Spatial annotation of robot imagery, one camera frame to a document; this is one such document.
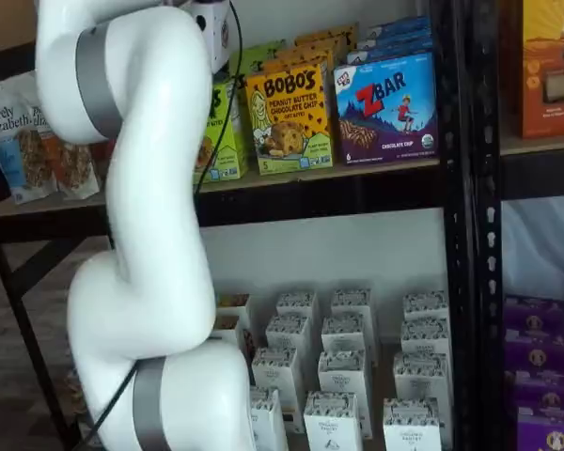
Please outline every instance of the purple box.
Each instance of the purple box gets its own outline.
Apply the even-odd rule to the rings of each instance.
[[[504,301],[506,329],[564,333],[564,301],[508,294]]]
[[[518,451],[564,451],[564,410],[518,409]]]
[[[564,334],[507,329],[504,344],[507,370],[564,371]]]
[[[529,407],[564,408],[564,373],[518,370],[514,375],[511,401]]]

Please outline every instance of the granola bag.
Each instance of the granola bag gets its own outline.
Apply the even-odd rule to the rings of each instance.
[[[58,189],[67,199],[86,199],[101,190],[89,146],[76,146],[62,141],[50,128],[39,107],[34,72],[7,80],[8,88],[26,104],[33,118],[48,164],[55,173]]]
[[[39,134],[18,96],[0,82],[0,169],[17,204],[56,192]]]

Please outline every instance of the floor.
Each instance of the floor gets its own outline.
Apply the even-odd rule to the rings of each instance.
[[[17,267],[41,246],[42,243],[8,246],[11,266]],[[67,288],[77,266],[105,246],[103,239],[85,241],[23,299],[67,414],[71,409],[64,380],[72,369],[66,334]],[[55,437],[55,429],[0,282],[0,451],[60,450]]]

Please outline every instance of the black cable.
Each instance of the black cable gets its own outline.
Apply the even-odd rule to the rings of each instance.
[[[239,54],[238,54],[238,65],[236,66],[236,74],[234,75],[234,85],[232,87],[231,96],[229,98],[229,104],[227,105],[226,119],[224,120],[224,127],[222,128],[222,131],[219,133],[219,138],[217,138],[217,143],[215,144],[215,148],[213,148],[213,153],[211,154],[211,157],[209,158],[209,162],[207,163],[207,165],[205,165],[205,169],[203,169],[203,172],[200,175],[200,179],[198,180],[198,183],[196,184],[195,197],[198,196],[198,194],[200,193],[200,189],[203,186],[203,182],[205,181],[205,177],[207,176],[207,173],[211,169],[213,162],[217,158],[217,153],[219,152],[219,145],[222,144],[222,140],[224,139],[224,133],[226,131],[227,124],[229,122],[229,115],[232,112],[232,103],[234,103],[234,99],[235,99],[235,96],[236,96],[236,86],[238,85],[238,77],[241,73],[241,64],[243,62],[243,32],[241,31],[241,21],[238,19],[238,13],[236,12],[236,8],[234,7],[234,4],[231,2],[231,0],[229,2],[229,7],[232,9],[232,14],[234,14],[234,20],[236,21],[236,28],[238,29],[238,42],[239,42],[239,46],[240,46],[240,50],[239,50]]]
[[[205,170],[201,174],[200,180],[198,181],[198,184],[196,185],[195,195],[198,195],[200,193],[200,188],[202,187],[205,176],[207,175],[207,171],[209,170],[213,161],[217,157],[217,152],[219,151],[219,145],[221,144],[222,139],[224,138],[224,132],[226,131],[227,123],[229,121],[229,115],[232,111],[232,103],[234,102],[234,97],[236,95],[236,86],[238,84],[238,77],[239,77],[240,71],[241,71],[241,63],[243,62],[243,33],[241,31],[241,21],[238,19],[238,13],[236,12],[236,8],[234,7],[234,5],[232,4],[231,1],[229,2],[229,5],[230,5],[230,8],[232,9],[232,13],[234,14],[234,19],[236,20],[236,26],[238,28],[238,41],[239,41],[239,44],[240,44],[240,51],[239,51],[239,55],[238,55],[238,66],[236,67],[236,74],[234,75],[234,86],[232,87],[230,102],[227,106],[226,120],[224,121],[224,128],[222,129],[221,133],[219,134],[219,138],[217,139],[217,144],[215,144],[213,154],[209,158],[209,162],[207,163],[207,166],[205,166]],[[117,401],[119,401],[119,398],[121,397],[121,395],[123,395],[123,392],[127,388],[130,381],[132,380],[133,375],[138,370],[138,365],[139,365],[138,362],[133,364],[132,369],[130,369],[130,372],[125,377],[125,379],[123,380],[123,382],[121,383],[121,385],[119,386],[119,388],[117,389],[117,391],[115,392],[113,397],[111,398],[110,402],[108,403],[108,405],[106,406],[106,408],[102,412],[100,418],[98,419],[98,421],[96,422],[94,427],[92,427],[92,429],[88,432],[86,437],[81,442],[79,442],[77,445],[75,445],[75,447],[71,451],[80,451],[81,449],[84,449],[84,447],[87,446],[87,444],[90,442],[90,440],[92,440],[96,436],[96,434],[98,434],[98,429],[101,428],[102,423],[104,423],[104,420],[106,420],[106,417],[113,410],[113,408],[117,404]]]
[[[121,385],[119,386],[119,388],[117,389],[117,391],[115,392],[115,394],[113,395],[111,400],[109,401],[108,405],[106,406],[106,408],[102,412],[102,414],[101,414],[100,418],[98,419],[98,421],[96,422],[96,424],[88,432],[86,437],[81,442],[79,442],[77,445],[75,445],[75,447],[71,451],[79,451],[81,449],[84,449],[84,447],[90,442],[90,440],[92,440],[96,436],[96,434],[98,434],[98,429],[101,428],[102,423],[104,423],[104,420],[106,420],[106,417],[109,416],[109,413],[113,410],[113,408],[115,407],[115,404],[117,404],[117,401],[119,401],[119,398],[121,397],[121,395],[123,395],[123,392],[127,388],[130,381],[132,380],[133,375],[138,370],[138,365],[139,365],[139,362],[136,362],[135,364],[133,364],[132,369],[130,369],[130,372],[125,377],[125,379],[123,380],[123,382],[121,383]]]

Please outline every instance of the white box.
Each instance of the white box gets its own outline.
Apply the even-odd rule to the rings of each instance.
[[[265,334],[271,348],[296,348],[301,362],[301,373],[305,378],[305,388],[319,388],[318,362],[311,343],[311,320],[294,313],[275,315],[270,320]]]
[[[393,374],[399,399],[436,399],[441,443],[445,449],[453,449],[453,411],[446,356],[427,352],[399,352],[395,355]]]
[[[323,350],[362,350],[369,360],[364,338],[364,318],[356,313],[338,313],[323,321],[321,328]]]
[[[447,357],[449,393],[453,405],[453,374],[451,365],[451,340],[446,319],[425,317],[405,320],[401,324],[401,349],[403,352],[430,352]]]
[[[289,450],[277,389],[251,387],[251,420],[257,451]]]
[[[252,367],[257,386],[279,390],[286,431],[305,433],[302,412],[306,392],[297,349],[259,348]]]
[[[373,437],[370,366],[362,350],[323,352],[318,365],[323,392],[355,393],[359,427],[364,439]]]
[[[441,451],[434,401],[385,399],[383,417],[389,451]]]
[[[246,345],[244,344],[243,328],[238,317],[217,315],[209,338],[222,340],[234,345],[241,350],[247,363],[250,362]]]
[[[294,291],[283,293],[275,304],[278,315],[294,313],[308,317],[311,321],[311,341],[314,343],[314,355],[321,352],[321,310],[318,295],[315,291]]]
[[[362,451],[353,393],[310,392],[305,428],[310,451]]]
[[[405,319],[434,317],[449,322],[449,305],[443,291],[408,294],[403,298]]]
[[[338,289],[332,297],[332,313],[358,313],[364,317],[364,335],[368,354],[374,366],[378,366],[380,338],[376,312],[370,304],[369,289]]]
[[[240,320],[244,333],[246,352],[250,359],[259,346],[259,329],[255,319],[252,296],[248,294],[217,294],[215,296],[217,315],[234,315]]]

